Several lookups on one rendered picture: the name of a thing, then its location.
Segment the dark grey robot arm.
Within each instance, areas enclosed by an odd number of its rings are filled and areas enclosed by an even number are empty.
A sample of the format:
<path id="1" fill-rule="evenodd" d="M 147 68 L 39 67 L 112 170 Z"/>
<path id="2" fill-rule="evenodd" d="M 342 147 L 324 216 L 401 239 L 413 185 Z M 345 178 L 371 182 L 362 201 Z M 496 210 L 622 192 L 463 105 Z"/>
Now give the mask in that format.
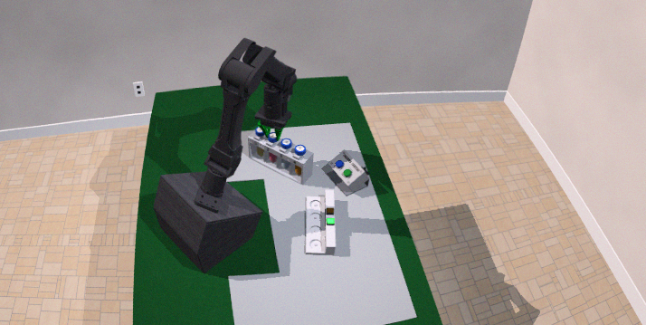
<path id="1" fill-rule="evenodd" d="M 218 73 L 223 88 L 221 124 L 215 144 L 209 149 L 204 162 L 208 169 L 195 205 L 218 213 L 226 179 L 233 176 L 242 159 L 241 133 L 245 108 L 261 81 L 266 83 L 265 103 L 270 106 L 280 104 L 283 94 L 282 117 L 287 112 L 292 85 L 297 81 L 296 69 L 276 59 L 275 53 L 267 46 L 263 48 L 243 38 L 223 62 Z M 239 60 L 243 54 L 241 62 Z"/>

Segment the white four-tube rack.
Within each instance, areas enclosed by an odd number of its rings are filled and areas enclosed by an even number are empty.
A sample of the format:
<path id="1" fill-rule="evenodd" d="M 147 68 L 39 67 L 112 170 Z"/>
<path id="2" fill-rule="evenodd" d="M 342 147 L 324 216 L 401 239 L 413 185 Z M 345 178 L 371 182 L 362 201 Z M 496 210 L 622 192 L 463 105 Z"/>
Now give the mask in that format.
<path id="1" fill-rule="evenodd" d="M 292 143 L 291 150 L 287 151 L 281 147 L 281 140 L 282 138 L 279 139 L 276 145 L 273 145 L 266 136 L 261 139 L 255 135 L 254 131 L 248 137 L 249 158 L 303 185 L 312 175 L 314 153 L 306 150 L 305 156 L 301 158 L 295 154 L 297 145 Z M 256 146 L 263 149 L 262 157 L 257 154 Z M 276 155 L 276 162 L 270 161 L 269 152 Z M 288 168 L 282 167 L 281 158 L 289 161 L 290 172 Z M 300 176 L 295 173 L 295 165 L 301 167 Z"/>

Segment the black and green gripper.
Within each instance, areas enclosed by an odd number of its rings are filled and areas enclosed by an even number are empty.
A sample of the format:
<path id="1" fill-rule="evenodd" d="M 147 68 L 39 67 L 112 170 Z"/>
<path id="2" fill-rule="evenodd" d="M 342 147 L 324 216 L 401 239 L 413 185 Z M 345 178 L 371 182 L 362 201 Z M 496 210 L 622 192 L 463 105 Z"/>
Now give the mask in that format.
<path id="1" fill-rule="evenodd" d="M 280 104 L 272 106 L 264 102 L 264 110 L 262 105 L 258 112 L 255 114 L 255 119 L 261 120 L 261 123 L 259 122 L 258 126 L 264 132 L 265 136 L 268 138 L 268 135 L 271 132 L 271 128 L 274 128 L 277 141 L 279 141 L 281 132 L 290 118 L 290 111 L 287 111 L 282 117 L 282 102 Z M 267 129 L 265 128 L 265 126 L 267 127 Z"/>

